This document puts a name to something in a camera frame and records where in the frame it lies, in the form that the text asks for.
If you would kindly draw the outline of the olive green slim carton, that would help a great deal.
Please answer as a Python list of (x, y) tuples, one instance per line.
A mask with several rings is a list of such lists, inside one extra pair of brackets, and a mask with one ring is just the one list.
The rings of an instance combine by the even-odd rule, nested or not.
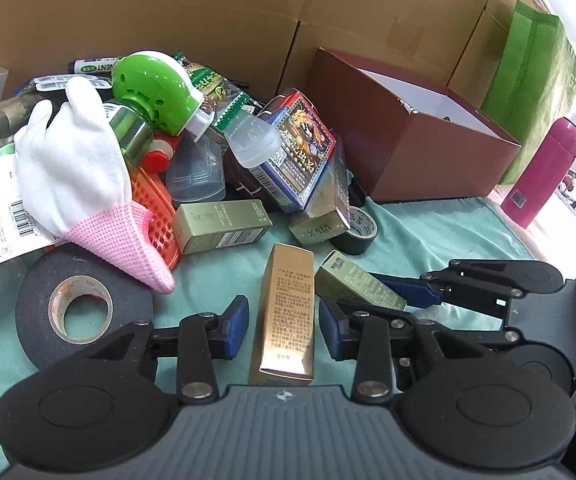
[(315, 273), (314, 285), (317, 296), (325, 301), (358, 301), (399, 311), (407, 306), (402, 296), (338, 250), (323, 260)]

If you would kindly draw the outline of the shiny gold carton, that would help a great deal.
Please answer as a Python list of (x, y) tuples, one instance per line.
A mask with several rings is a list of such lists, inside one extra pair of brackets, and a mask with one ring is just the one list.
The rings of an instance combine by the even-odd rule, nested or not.
[(276, 243), (263, 275), (249, 382), (305, 386), (314, 378), (314, 255)]

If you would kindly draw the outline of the small black tape roll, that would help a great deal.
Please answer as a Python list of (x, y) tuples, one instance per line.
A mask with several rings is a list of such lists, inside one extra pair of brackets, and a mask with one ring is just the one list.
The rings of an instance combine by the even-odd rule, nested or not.
[(347, 255), (358, 256), (367, 249), (378, 234), (376, 220), (362, 208), (350, 207), (350, 226), (346, 232), (333, 237), (331, 245)]

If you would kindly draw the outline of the pink thermos bottle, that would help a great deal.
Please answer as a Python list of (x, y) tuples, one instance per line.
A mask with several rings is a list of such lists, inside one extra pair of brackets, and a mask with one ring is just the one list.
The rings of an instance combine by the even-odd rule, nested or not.
[(506, 195), (502, 211), (527, 228), (558, 187), (576, 159), (576, 125), (561, 117), (553, 123), (542, 144)]

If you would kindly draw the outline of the gold green carton lying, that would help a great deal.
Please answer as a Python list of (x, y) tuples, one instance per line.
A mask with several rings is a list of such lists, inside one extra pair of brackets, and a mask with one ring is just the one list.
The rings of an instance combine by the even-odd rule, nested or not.
[(260, 200), (181, 204), (173, 232), (183, 255), (256, 243), (273, 226)]

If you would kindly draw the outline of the gold carton with lettering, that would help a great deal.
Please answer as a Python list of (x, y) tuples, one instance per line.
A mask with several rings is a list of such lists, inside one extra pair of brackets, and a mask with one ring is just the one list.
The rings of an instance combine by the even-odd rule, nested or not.
[(350, 228), (350, 204), (343, 142), (336, 146), (302, 211), (290, 214), (288, 228), (302, 246), (331, 240)]

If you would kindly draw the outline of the large black tape roll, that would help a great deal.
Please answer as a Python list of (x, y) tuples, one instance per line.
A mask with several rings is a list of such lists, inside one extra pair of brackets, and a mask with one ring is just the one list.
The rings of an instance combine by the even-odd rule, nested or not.
[[(100, 331), (87, 338), (67, 334), (64, 316), (75, 299), (106, 305)], [(154, 318), (151, 289), (91, 252), (64, 244), (42, 255), (23, 279), (15, 307), (17, 336), (31, 363), (42, 370), (134, 321)]]

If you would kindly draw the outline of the orange silicone brush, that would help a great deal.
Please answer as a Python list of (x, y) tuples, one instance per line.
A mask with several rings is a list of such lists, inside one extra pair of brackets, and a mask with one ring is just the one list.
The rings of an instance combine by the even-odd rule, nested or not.
[(148, 236), (170, 270), (173, 270), (181, 252), (173, 233), (175, 209), (172, 198), (158, 174), (138, 168), (131, 171), (133, 200), (152, 212)]

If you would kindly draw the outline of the clear plastic container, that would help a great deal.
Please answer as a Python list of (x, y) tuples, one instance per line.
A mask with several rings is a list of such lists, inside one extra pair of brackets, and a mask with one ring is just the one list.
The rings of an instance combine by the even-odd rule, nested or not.
[(184, 133), (166, 170), (166, 189), (175, 208), (222, 200), (226, 189), (218, 144), (206, 136), (195, 142), (189, 133)]

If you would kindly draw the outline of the dark red storage box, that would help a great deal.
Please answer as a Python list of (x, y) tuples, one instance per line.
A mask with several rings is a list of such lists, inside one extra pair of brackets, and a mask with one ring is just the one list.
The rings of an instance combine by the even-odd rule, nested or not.
[(370, 58), (318, 49), (304, 92), (377, 203), (486, 196), (520, 149), (451, 90)]

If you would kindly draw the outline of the colourful card game box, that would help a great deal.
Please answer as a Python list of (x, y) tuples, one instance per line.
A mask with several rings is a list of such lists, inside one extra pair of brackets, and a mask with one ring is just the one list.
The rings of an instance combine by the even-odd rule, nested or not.
[(279, 131), (282, 145), (250, 174), (283, 212), (302, 211), (337, 141), (310, 100), (296, 89), (275, 96), (259, 117)]

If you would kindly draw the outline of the small clear measuring cup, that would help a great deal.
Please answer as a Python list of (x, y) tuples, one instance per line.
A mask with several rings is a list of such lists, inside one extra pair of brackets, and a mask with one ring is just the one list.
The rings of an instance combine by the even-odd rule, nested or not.
[(225, 127), (224, 138), (239, 165), (247, 169), (262, 165), (282, 147), (276, 127), (244, 110)]

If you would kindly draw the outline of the white pink work glove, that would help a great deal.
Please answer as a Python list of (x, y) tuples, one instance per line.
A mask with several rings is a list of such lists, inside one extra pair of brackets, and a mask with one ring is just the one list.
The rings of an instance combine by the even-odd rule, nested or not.
[(104, 104), (83, 77), (58, 112), (33, 107), (14, 135), (23, 207), (50, 234), (77, 244), (156, 292), (174, 278), (148, 236), (154, 214), (134, 202), (131, 178)]

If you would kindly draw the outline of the green fabric bag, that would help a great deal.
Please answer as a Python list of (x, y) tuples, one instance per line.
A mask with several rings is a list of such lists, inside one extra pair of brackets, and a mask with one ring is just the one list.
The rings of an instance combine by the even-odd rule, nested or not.
[(520, 150), (502, 175), (513, 184), (552, 123), (576, 96), (576, 54), (558, 16), (516, 3), (509, 33), (481, 111), (510, 134)]

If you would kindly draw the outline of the green glass bottle red cap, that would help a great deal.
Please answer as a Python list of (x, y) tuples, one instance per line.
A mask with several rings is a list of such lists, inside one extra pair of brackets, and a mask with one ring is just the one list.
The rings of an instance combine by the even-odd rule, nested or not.
[(155, 174), (168, 170), (182, 136), (154, 130), (146, 117), (128, 104), (108, 101), (104, 109), (128, 170), (143, 168)]

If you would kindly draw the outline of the green snack packet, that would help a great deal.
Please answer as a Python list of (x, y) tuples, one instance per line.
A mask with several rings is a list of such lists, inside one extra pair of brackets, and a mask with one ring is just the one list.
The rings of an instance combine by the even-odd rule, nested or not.
[(225, 131), (239, 112), (255, 115), (261, 109), (245, 90), (211, 67), (192, 62), (184, 53), (177, 53), (173, 58), (184, 67), (194, 87), (204, 95), (201, 108), (214, 114), (212, 128), (219, 133)]

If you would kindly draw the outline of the green white plug-in device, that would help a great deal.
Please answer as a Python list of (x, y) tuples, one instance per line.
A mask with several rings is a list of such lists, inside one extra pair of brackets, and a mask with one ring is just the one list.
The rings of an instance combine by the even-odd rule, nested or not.
[(159, 51), (138, 51), (120, 58), (112, 70), (116, 100), (136, 105), (151, 125), (178, 136), (187, 130), (200, 139), (214, 113), (202, 109), (204, 94), (190, 80), (181, 63)]

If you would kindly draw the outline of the green marker pen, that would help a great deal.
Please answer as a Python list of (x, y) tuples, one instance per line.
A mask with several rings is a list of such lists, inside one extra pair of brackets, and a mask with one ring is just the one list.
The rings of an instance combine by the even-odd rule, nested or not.
[(120, 61), (120, 56), (109, 58), (82, 58), (69, 63), (69, 74), (110, 74), (113, 67)]

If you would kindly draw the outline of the large brown cardboard box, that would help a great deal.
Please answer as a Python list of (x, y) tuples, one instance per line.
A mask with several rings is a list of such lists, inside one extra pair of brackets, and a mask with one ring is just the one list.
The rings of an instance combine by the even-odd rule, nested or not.
[(184, 53), (259, 99), (301, 87), (317, 50), (399, 66), (474, 100), (518, 2), (545, 0), (0, 0), (6, 87), (80, 58)]

